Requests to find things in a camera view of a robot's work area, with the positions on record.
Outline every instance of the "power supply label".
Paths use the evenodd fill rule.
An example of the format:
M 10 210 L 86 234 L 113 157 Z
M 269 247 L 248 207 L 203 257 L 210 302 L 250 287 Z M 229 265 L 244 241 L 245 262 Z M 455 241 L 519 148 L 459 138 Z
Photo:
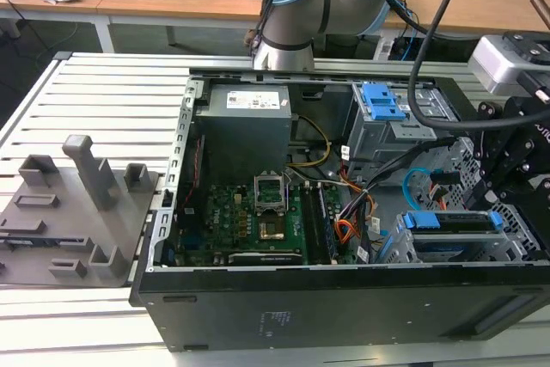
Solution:
M 239 91 L 227 94 L 228 109 L 280 109 L 278 92 Z

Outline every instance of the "gray holder block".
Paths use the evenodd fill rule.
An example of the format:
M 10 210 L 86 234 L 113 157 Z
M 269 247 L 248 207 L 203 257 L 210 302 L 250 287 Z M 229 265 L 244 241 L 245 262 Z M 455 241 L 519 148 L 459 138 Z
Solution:
M 84 278 L 88 273 L 88 270 L 80 260 L 64 260 L 59 258 L 52 260 L 48 271 L 56 278 Z
M 59 198 L 55 195 L 21 195 L 14 203 L 20 208 L 56 208 Z
M 127 282 L 158 174 L 139 164 L 111 170 L 107 159 L 92 157 L 91 144 L 89 137 L 67 139 L 64 151 L 78 168 L 56 168 L 49 156 L 30 156 L 21 166 L 24 182 L 0 213 L 0 261 L 8 269 L 0 284 Z
M 108 210 L 115 202 L 108 191 L 114 181 L 113 171 L 107 159 L 102 159 L 97 166 L 91 151 L 93 144 L 92 138 L 87 135 L 69 135 L 62 149 L 74 161 L 82 183 L 97 209 Z
M 153 189 L 147 165 L 129 163 L 124 172 L 124 181 L 129 192 L 147 192 Z
M 101 247 L 96 245 L 89 256 L 88 266 L 100 278 L 116 278 L 125 272 L 128 262 L 119 247 L 114 247 L 111 255 L 106 257 Z
M 30 187 L 48 187 L 47 174 L 56 174 L 58 168 L 50 156 L 29 155 L 19 168 L 19 174 Z
M 79 253 L 91 253 L 94 249 L 94 242 L 89 238 L 84 238 L 81 242 L 61 241 L 59 247 L 64 251 L 77 251 Z
M 41 219 L 0 219 L 0 231 L 10 234 L 39 234 L 46 229 L 46 223 Z

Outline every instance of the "red wire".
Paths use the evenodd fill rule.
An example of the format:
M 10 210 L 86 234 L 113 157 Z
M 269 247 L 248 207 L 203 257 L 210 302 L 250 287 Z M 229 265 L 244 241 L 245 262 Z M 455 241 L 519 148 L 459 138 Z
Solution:
M 199 152 L 200 152 L 200 138 L 197 139 L 197 152 L 195 152 L 195 172 L 192 179 L 192 187 L 191 191 L 189 191 L 189 194 L 186 196 L 186 200 L 183 201 L 183 206 L 187 205 L 187 202 L 189 202 L 189 199 L 193 195 L 193 190 L 197 187 L 197 181 L 199 180 Z

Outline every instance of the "yellow wire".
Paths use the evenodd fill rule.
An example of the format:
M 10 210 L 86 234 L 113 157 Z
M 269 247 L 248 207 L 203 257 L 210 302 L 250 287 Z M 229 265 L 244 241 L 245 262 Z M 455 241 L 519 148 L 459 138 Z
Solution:
M 287 165 L 289 167 L 299 167 L 299 168 L 316 167 L 317 165 L 319 165 L 321 163 L 324 163 L 324 161 L 326 161 L 326 159 L 330 155 L 330 141 L 328 140 L 327 135 L 325 134 L 325 132 L 323 132 L 323 130 L 313 120 L 311 120 L 307 116 L 303 116 L 303 115 L 298 115 L 298 118 L 302 118 L 302 119 L 307 120 L 323 136 L 323 139 L 325 139 L 325 144 L 327 145 L 327 148 L 325 149 L 325 154 L 323 155 L 323 157 L 318 161 L 294 162 L 294 163 L 287 163 Z

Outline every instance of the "power cable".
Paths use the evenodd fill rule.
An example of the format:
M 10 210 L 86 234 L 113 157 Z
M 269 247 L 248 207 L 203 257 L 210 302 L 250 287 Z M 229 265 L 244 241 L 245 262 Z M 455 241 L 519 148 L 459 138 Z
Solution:
M 538 122 L 550 119 L 550 110 L 541 111 L 533 115 L 519 116 L 515 118 L 504 119 L 491 119 L 491 120 L 470 120 L 470 121 L 441 121 L 430 119 L 422 113 L 420 106 L 416 100 L 416 82 L 419 77 L 420 67 L 425 59 L 425 55 L 428 51 L 428 46 L 434 37 L 434 34 L 439 26 L 439 22 L 442 20 L 450 0 L 442 0 L 436 15 L 433 18 L 431 27 L 426 35 L 422 45 L 419 49 L 419 54 L 412 66 L 411 75 L 409 77 L 407 99 L 409 107 L 414 117 L 424 126 L 428 126 L 433 129 L 440 129 L 444 131 L 452 132 L 475 132 L 475 131 L 494 131 L 504 128 L 518 127 L 522 125 L 533 125 Z

